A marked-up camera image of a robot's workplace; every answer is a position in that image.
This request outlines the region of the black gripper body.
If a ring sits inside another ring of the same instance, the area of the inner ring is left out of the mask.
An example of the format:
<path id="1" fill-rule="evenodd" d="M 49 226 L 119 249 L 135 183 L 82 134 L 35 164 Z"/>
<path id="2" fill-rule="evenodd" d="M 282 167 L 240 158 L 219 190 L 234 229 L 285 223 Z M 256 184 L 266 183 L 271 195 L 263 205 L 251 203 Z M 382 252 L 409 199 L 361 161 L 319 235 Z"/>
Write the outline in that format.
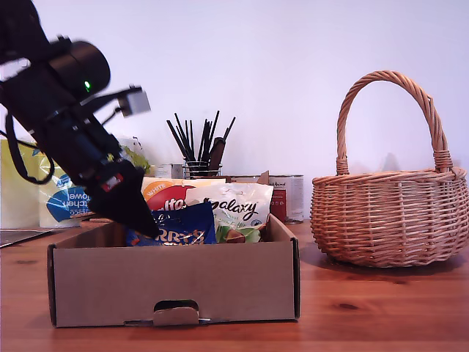
<path id="1" fill-rule="evenodd" d="M 69 126 L 64 143 L 64 171 L 74 183 L 107 183 L 123 173 L 122 149 L 103 126 Z"/>

